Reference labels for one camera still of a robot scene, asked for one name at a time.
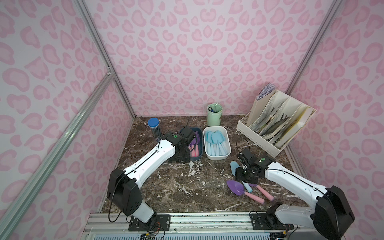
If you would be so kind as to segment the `round purple shovel pink handle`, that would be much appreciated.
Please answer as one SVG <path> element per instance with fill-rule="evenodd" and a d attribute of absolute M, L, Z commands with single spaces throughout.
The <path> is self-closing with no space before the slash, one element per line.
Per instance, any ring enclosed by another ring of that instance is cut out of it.
<path fill-rule="evenodd" d="M 194 133 L 195 133 L 195 136 L 194 136 L 193 140 L 191 141 L 189 147 L 192 146 L 192 145 L 198 145 L 199 142 L 200 142 L 199 132 L 194 132 Z"/>

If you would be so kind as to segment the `dark teal storage box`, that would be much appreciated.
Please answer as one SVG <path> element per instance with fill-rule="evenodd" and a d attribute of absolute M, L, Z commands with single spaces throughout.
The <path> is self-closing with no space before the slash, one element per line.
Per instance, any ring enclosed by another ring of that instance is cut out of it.
<path fill-rule="evenodd" d="M 203 146 L 201 130 L 184 127 L 179 135 L 182 137 L 179 146 L 179 162 L 187 163 L 200 160 Z"/>

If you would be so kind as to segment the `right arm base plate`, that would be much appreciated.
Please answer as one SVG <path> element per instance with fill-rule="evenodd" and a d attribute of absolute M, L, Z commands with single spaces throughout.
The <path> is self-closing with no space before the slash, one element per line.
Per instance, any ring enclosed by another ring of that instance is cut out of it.
<path fill-rule="evenodd" d="M 292 224 L 281 223 L 275 214 L 250 212 L 249 217 L 253 226 L 253 230 L 281 230 L 291 231 L 295 229 Z"/>

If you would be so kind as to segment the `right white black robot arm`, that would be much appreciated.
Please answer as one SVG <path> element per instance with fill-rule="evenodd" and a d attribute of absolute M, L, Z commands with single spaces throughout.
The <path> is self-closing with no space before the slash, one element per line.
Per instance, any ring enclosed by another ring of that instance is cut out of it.
<path fill-rule="evenodd" d="M 315 229 L 328 240 L 340 240 L 355 221 L 345 193 L 338 187 L 327 188 L 283 167 L 270 157 L 257 158 L 249 149 L 237 154 L 242 166 L 235 169 L 238 182 L 256 185 L 267 179 L 284 187 L 308 204 L 288 206 L 277 202 L 267 210 L 269 225 L 292 224 Z"/>

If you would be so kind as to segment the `blue shovel angled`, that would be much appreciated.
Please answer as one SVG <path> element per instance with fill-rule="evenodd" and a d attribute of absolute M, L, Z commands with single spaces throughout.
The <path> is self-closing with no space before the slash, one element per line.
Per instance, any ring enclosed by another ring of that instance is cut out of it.
<path fill-rule="evenodd" d="M 240 167 L 240 165 L 237 162 L 231 161 L 231 171 L 232 171 L 232 174 L 235 178 L 236 178 L 236 169 L 239 167 Z M 244 185 L 244 187 L 246 188 L 246 190 L 249 193 L 253 192 L 253 189 L 251 188 L 251 186 L 248 183 L 244 183 L 243 181 L 241 181 L 241 183 Z"/>

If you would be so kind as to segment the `pointed purple shovel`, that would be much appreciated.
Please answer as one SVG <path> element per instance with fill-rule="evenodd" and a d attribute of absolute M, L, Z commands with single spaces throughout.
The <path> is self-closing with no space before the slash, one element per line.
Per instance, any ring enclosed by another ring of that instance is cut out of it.
<path fill-rule="evenodd" d="M 227 181 L 227 186 L 229 187 L 229 189 L 237 196 L 242 196 L 242 195 L 245 195 L 249 198 L 251 198 L 252 200 L 256 201 L 257 203 L 261 204 L 261 205 L 264 205 L 265 204 L 265 200 L 256 196 L 256 195 L 253 195 L 251 193 L 248 193 L 244 190 L 244 186 L 243 184 L 237 182 L 237 181 L 233 181 L 233 180 L 228 180 Z"/>

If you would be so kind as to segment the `white storage box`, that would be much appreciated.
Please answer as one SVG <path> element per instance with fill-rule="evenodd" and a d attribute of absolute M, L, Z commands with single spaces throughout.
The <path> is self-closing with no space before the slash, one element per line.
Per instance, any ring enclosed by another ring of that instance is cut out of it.
<path fill-rule="evenodd" d="M 228 132 L 224 127 L 206 127 L 203 140 L 206 155 L 210 160 L 225 160 L 232 152 Z"/>

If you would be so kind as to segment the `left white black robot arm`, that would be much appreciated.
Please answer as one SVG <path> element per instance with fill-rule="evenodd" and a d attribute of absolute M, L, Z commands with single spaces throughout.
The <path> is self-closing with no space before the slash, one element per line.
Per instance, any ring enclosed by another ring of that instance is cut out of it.
<path fill-rule="evenodd" d="M 191 160 L 189 145 L 195 137 L 195 132 L 188 127 L 179 133 L 168 132 L 136 163 L 124 170 L 113 170 L 107 193 L 111 205 L 115 205 L 127 217 L 133 216 L 142 223 L 153 226 L 157 214 L 143 200 L 140 188 L 165 161 L 189 162 Z"/>

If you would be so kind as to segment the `square purple shovel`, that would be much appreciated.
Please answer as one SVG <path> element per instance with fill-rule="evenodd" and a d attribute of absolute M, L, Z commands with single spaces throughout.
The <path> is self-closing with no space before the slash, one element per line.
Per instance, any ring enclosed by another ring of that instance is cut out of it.
<path fill-rule="evenodd" d="M 190 151 L 191 151 L 191 157 L 194 158 L 196 156 L 196 154 L 195 154 L 195 145 L 190 146 Z"/>

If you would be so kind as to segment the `blue shovel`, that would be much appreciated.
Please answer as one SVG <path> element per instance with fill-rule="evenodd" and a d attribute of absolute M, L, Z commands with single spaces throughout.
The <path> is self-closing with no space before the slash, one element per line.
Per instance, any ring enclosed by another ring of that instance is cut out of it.
<path fill-rule="evenodd" d="M 212 140 L 212 135 L 213 135 L 213 132 L 212 131 L 208 131 L 207 132 L 207 141 L 209 143 L 209 147 L 210 147 L 210 153 L 209 155 L 215 157 L 216 156 L 216 150 L 215 150 L 215 147 L 214 147 L 214 142 Z"/>
<path fill-rule="evenodd" d="M 210 155 L 210 156 L 213 156 L 212 155 L 212 145 L 211 145 L 211 141 L 212 141 L 212 132 L 211 131 L 206 131 L 205 132 L 205 140 L 206 140 L 206 148 L 207 148 L 207 155 Z"/>
<path fill-rule="evenodd" d="M 222 155 L 222 152 L 221 152 L 221 132 L 220 131 L 214 132 L 212 135 L 212 140 L 216 145 L 216 156 L 225 156 L 225 155 Z"/>

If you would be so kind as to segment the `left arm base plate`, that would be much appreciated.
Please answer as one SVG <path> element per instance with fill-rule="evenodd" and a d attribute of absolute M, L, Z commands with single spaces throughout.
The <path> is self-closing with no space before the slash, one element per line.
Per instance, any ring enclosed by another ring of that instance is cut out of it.
<path fill-rule="evenodd" d="M 138 218 L 131 217 L 128 220 L 130 232 L 152 232 L 160 229 L 162 231 L 170 230 L 171 215 L 154 214 L 147 223 L 140 221 Z"/>

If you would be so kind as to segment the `blue shovel vertical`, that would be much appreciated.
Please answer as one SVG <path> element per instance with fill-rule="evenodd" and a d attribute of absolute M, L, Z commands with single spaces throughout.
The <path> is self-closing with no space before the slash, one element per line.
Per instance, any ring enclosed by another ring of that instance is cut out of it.
<path fill-rule="evenodd" d="M 225 146 L 225 141 L 226 141 L 226 138 L 221 133 L 221 152 L 222 152 L 222 155 L 227 155 L 228 154 L 227 148 Z"/>

